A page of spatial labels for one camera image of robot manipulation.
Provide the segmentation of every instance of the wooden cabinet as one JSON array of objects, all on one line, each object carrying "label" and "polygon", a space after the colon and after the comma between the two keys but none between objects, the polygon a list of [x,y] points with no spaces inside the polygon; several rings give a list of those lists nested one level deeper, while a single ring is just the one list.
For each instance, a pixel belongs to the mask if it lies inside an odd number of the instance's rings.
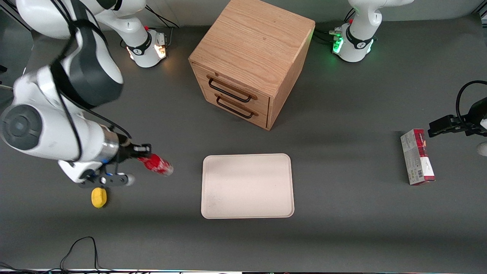
[{"label": "wooden cabinet", "polygon": [[205,99],[270,130],[301,73],[314,27],[259,0],[231,0],[189,56]]}]

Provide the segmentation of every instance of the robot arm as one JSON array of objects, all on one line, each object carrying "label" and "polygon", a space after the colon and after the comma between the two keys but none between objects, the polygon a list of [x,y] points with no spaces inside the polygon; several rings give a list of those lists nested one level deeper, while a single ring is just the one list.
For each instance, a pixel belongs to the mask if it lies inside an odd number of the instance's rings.
[{"label": "robot arm", "polygon": [[[460,98],[463,91],[472,84],[487,85],[487,81],[472,81],[465,84],[459,91],[455,109],[455,115],[446,115],[430,123],[428,135],[430,138],[444,133],[465,132],[466,136],[481,135],[487,137],[487,97],[474,103],[467,114],[460,114]],[[477,152],[482,156],[487,156],[487,142],[480,143],[477,146]]]},{"label": "robot arm", "polygon": [[370,52],[373,37],[380,24],[383,7],[397,7],[412,3],[414,0],[348,0],[355,9],[353,23],[346,22],[330,32],[336,35],[333,53],[347,62],[358,62]]},{"label": "robot arm", "polygon": [[[97,21],[115,30],[127,44],[130,57],[140,67],[155,66],[166,57],[166,36],[146,30],[134,16],[146,0],[81,0]],[[70,32],[62,15],[50,0],[18,0],[20,15],[38,32],[56,39],[67,39]]]},{"label": "robot arm", "polygon": [[[59,8],[55,4],[55,0],[35,0],[29,5],[27,0],[18,1],[19,11],[29,9],[27,13],[44,10],[53,15],[56,13],[52,10]],[[128,133],[117,134],[84,118],[84,111],[95,114],[90,109],[117,99],[123,80],[87,6],[78,0],[64,4],[69,24],[63,16],[53,16],[39,27],[31,26],[52,37],[66,37],[66,31],[75,33],[64,52],[74,39],[77,48],[67,57],[61,54],[51,65],[27,73],[15,82],[14,101],[1,117],[2,138],[25,154],[58,160],[74,182],[107,182],[107,164],[155,155],[148,144],[133,145]],[[46,26],[57,26],[58,31]],[[132,176],[118,173],[112,176],[117,177],[119,184],[133,183]]]}]

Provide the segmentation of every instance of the cabinet top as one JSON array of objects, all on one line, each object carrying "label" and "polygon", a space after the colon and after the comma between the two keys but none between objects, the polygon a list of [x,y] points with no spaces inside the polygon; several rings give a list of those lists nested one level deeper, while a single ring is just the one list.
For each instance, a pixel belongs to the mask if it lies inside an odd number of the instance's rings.
[{"label": "cabinet top", "polygon": [[259,0],[231,0],[189,60],[275,96],[315,22]]}]

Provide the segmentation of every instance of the green indicator light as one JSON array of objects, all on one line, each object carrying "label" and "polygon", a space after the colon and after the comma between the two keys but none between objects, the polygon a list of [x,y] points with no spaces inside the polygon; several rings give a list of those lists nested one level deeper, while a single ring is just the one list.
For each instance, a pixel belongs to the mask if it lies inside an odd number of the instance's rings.
[{"label": "green indicator light", "polygon": [[367,53],[370,52],[370,49],[372,49],[372,44],[374,43],[374,39],[372,39],[372,41],[370,41],[370,46],[369,46],[369,49],[367,50]]},{"label": "green indicator light", "polygon": [[339,53],[342,45],[343,45],[343,38],[340,37],[340,39],[335,42],[335,44],[333,46],[333,51],[335,53]]}]

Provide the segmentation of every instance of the red bottle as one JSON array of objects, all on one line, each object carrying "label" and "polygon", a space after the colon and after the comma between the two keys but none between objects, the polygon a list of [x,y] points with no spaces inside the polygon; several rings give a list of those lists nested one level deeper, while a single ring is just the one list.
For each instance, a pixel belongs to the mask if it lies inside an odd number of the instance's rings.
[{"label": "red bottle", "polygon": [[137,159],[144,163],[148,170],[157,172],[164,176],[169,176],[174,172],[174,167],[168,161],[160,158],[156,154],[152,154],[149,158]]}]

